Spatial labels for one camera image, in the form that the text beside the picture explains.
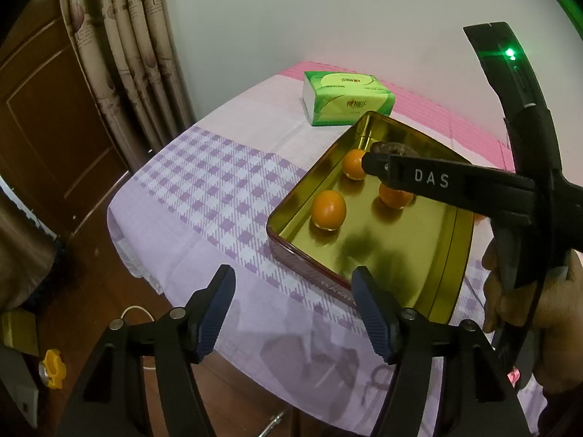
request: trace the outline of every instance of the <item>screw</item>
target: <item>screw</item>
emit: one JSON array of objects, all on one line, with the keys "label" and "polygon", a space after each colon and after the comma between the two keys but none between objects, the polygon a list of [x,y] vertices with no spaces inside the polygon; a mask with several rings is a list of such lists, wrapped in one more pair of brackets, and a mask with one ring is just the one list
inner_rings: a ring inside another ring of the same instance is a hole
[{"label": "screw", "polygon": [[415,317],[417,317],[417,312],[415,311],[415,309],[406,307],[404,309],[401,309],[401,317],[403,317],[406,320],[414,320]]},{"label": "screw", "polygon": [[173,319],[182,319],[186,315],[183,307],[175,307],[170,311],[170,317]]},{"label": "screw", "polygon": [[469,319],[462,320],[461,326],[465,328],[468,332],[473,332],[477,330],[477,325],[473,320]]},{"label": "screw", "polygon": [[39,375],[41,381],[43,382],[43,385],[48,386],[48,382],[50,379],[48,377],[47,368],[44,366],[42,362],[39,363]]},{"label": "screw", "polygon": [[123,326],[124,326],[124,320],[123,319],[113,319],[110,322],[110,329],[112,329],[112,330],[119,330]]}]

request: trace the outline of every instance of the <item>green tissue package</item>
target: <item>green tissue package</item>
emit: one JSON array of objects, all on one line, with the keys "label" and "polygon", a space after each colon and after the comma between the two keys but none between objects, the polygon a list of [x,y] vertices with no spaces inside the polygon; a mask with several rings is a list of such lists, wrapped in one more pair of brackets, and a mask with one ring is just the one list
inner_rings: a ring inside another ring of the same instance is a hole
[{"label": "green tissue package", "polygon": [[395,96],[376,77],[344,72],[304,72],[302,97],[313,126],[353,125],[364,112],[390,115]]}]

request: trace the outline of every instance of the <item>patterned curtain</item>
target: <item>patterned curtain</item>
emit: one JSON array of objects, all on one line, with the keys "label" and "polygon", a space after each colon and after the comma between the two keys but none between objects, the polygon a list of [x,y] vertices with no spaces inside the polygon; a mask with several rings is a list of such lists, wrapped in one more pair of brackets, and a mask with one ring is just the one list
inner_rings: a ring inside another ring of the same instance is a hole
[{"label": "patterned curtain", "polygon": [[60,0],[78,60],[133,172],[193,123],[162,0]]}]

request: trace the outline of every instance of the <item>blue gripper pad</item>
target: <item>blue gripper pad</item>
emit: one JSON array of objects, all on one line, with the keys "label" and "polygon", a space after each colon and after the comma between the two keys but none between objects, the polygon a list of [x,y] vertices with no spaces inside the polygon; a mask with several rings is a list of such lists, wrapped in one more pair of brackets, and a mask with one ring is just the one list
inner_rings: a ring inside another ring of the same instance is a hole
[{"label": "blue gripper pad", "polygon": [[[219,274],[221,276],[224,275],[224,277],[198,326],[196,355],[199,360],[202,360],[203,357],[213,351],[223,326],[224,318],[235,294],[235,271],[233,268],[226,264],[221,265],[213,281]],[[207,289],[212,287],[212,283],[209,284]]]},{"label": "blue gripper pad", "polygon": [[391,325],[387,323],[368,288],[365,276],[371,282],[374,281],[365,266],[359,266],[352,273],[352,296],[355,298],[356,308],[364,322],[372,348],[384,361],[391,362],[395,353],[398,352],[395,349],[399,333],[397,320],[395,318]]}]

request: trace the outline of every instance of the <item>purple checkered sheet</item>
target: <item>purple checkered sheet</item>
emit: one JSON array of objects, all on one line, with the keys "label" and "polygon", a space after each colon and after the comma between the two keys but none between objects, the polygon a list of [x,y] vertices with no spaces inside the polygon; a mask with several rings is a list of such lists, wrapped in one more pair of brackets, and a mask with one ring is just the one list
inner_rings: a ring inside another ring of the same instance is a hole
[{"label": "purple checkered sheet", "polygon": [[[276,154],[194,126],[120,189],[110,232],[130,272],[174,306],[231,264],[237,291],[216,350],[299,409],[368,435],[392,367],[374,354],[354,309],[279,264],[267,243],[267,216],[303,174]],[[482,243],[488,234],[487,222],[478,225]],[[470,257],[451,323],[483,321],[485,278]],[[441,369],[434,360],[420,435],[433,431]],[[531,381],[520,399],[535,429],[540,387]]]}]

